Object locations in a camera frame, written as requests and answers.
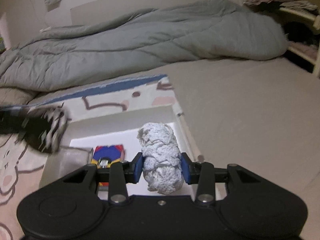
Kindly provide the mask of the black claw hair clip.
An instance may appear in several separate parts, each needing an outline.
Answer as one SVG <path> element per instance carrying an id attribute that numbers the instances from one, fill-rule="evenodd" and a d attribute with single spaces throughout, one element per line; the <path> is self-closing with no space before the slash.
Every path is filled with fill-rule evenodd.
<path id="1" fill-rule="evenodd" d="M 60 107 L 39 107 L 23 116 L 18 138 L 42 153 L 59 151 L 61 139 L 68 125 L 68 114 Z"/>

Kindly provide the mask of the colourful playing card box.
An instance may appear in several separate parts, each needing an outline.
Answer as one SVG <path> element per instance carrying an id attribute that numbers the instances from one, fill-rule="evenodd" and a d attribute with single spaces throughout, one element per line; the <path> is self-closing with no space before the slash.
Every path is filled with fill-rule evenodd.
<path id="1" fill-rule="evenodd" d="M 91 163 L 97 168 L 110 168 L 113 163 L 123 161 L 125 158 L 125 149 L 121 145 L 97 146 L 94 149 Z"/>

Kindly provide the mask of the beige fluffy pillow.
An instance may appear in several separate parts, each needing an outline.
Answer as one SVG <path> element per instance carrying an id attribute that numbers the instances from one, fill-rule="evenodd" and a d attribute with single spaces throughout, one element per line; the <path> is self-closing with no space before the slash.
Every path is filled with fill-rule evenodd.
<path id="1" fill-rule="evenodd" d="M 36 92 L 21 90 L 18 88 L 1 88 L 0 104 L 1 106 L 26 105 L 37 95 Z"/>

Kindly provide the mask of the cartoon bear blanket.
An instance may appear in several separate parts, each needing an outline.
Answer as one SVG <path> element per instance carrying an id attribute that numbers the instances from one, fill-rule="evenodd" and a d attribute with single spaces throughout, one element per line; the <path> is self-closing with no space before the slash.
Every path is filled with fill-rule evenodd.
<path id="1" fill-rule="evenodd" d="M 39 107 L 63 108 L 69 124 L 80 120 L 171 105 L 182 109 L 166 75 L 128 77 L 49 94 L 29 103 Z M 23 232 L 16 209 L 23 197 L 40 187 L 50 155 L 33 150 L 16 135 L 1 136 L 1 239 L 20 239 Z"/>

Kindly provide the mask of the white cardboard box tray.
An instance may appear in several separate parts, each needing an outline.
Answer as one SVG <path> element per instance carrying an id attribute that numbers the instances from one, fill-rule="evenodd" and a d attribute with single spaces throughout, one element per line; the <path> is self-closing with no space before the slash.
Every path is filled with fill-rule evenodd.
<path id="1" fill-rule="evenodd" d="M 52 154 L 47 159 L 40 187 L 90 163 L 96 146 L 122 144 L 125 160 L 132 161 L 141 150 L 137 138 L 138 130 L 148 122 L 169 125 L 173 129 L 180 151 L 187 153 L 192 161 L 204 160 L 184 118 L 175 114 L 171 105 L 122 112 L 71 122 L 63 135 L 60 153 Z"/>

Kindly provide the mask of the grey duvet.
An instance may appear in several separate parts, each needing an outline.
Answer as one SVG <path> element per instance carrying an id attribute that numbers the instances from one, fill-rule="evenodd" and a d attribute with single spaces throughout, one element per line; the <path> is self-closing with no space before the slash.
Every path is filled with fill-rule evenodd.
<path id="1" fill-rule="evenodd" d="M 288 41 L 273 18 L 228 0 L 147 8 L 94 25 L 56 27 L 1 55 L 1 86 L 52 92 L 182 61 L 265 61 Z"/>

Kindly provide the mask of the right wooden shelf unit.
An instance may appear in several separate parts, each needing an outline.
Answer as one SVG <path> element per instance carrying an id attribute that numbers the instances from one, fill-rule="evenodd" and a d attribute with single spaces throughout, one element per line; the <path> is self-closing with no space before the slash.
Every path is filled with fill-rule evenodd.
<path id="1" fill-rule="evenodd" d="M 284 56 L 300 68 L 319 77 L 319 0 L 245 6 L 278 22 L 289 41 Z"/>

